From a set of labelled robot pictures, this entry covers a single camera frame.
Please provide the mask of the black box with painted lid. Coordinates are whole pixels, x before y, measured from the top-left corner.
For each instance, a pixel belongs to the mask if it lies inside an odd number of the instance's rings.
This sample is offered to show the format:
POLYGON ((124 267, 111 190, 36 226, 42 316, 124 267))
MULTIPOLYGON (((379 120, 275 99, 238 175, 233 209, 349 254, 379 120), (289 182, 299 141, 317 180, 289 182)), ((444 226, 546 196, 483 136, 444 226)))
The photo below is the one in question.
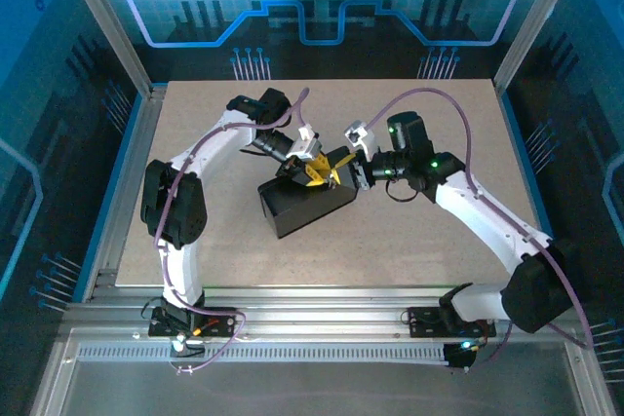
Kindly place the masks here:
POLYGON ((341 173, 341 184, 334 189, 302 187, 278 183, 257 188, 262 212, 278 239, 352 203, 358 194, 344 186, 348 171, 341 173))

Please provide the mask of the black electronics box with leds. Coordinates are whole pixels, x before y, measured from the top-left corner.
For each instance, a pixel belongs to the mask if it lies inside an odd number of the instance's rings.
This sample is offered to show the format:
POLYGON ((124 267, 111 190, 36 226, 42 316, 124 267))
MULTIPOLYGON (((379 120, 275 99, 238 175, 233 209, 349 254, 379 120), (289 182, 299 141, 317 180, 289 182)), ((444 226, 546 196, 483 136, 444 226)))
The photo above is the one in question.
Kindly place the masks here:
POLYGON ((476 361, 478 350, 479 347, 470 341, 445 343, 444 360, 448 368, 468 372, 476 361))

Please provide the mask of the aluminium side rail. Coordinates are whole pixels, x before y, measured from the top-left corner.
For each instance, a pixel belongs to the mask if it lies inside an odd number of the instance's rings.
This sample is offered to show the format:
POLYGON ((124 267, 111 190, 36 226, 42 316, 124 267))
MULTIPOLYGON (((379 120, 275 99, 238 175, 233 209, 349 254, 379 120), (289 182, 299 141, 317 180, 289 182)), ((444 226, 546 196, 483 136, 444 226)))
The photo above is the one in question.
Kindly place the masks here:
POLYGON ((159 85, 133 105, 74 289, 76 303, 90 299, 100 269, 118 269, 166 89, 159 85))

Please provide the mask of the aluminium frame rail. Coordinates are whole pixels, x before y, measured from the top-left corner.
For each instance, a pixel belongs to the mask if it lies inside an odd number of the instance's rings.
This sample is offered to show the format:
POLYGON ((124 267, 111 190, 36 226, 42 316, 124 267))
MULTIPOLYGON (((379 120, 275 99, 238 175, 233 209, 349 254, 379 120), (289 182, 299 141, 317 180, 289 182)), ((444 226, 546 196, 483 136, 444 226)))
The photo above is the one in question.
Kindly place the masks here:
MULTIPOLYGON (((268 286, 208 287, 206 304, 233 307, 247 317, 241 337, 252 341, 393 342, 410 339, 405 310, 434 307, 448 287, 268 286)), ((63 326, 107 329, 125 337, 147 330, 140 310, 160 287, 97 285, 72 303, 63 326)))

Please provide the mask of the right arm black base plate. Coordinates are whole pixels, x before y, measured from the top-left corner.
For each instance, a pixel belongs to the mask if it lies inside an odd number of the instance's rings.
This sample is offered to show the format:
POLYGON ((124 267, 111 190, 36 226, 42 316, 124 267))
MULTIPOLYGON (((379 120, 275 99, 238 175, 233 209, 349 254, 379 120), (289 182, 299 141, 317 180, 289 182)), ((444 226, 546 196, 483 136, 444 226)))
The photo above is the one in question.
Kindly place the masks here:
POLYGON ((439 307, 409 307, 401 313, 401 322, 411 338, 484 338, 495 337, 496 327, 487 321, 455 321, 447 324, 439 307))

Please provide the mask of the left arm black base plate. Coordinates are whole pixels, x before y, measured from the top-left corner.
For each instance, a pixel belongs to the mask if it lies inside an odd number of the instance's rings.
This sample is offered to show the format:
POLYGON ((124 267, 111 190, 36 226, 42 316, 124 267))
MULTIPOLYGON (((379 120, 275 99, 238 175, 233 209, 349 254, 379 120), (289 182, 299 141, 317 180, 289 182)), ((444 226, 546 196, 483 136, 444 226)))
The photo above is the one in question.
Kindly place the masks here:
POLYGON ((148 326, 149 337, 176 337, 183 334, 187 338, 222 337, 234 334, 236 310, 218 308, 219 315, 198 314, 186 309, 157 306, 151 312, 148 326))

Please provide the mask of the aluminium corner post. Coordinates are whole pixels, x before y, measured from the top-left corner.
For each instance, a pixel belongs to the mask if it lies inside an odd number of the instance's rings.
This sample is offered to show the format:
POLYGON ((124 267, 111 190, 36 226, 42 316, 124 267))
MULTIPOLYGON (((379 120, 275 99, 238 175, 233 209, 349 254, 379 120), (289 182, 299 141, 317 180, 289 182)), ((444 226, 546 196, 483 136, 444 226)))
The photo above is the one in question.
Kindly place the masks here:
POLYGON ((109 0, 84 0, 113 52, 142 98, 150 98, 153 85, 109 0))
POLYGON ((502 96, 559 0, 534 0, 511 46, 494 75, 496 94, 502 96))

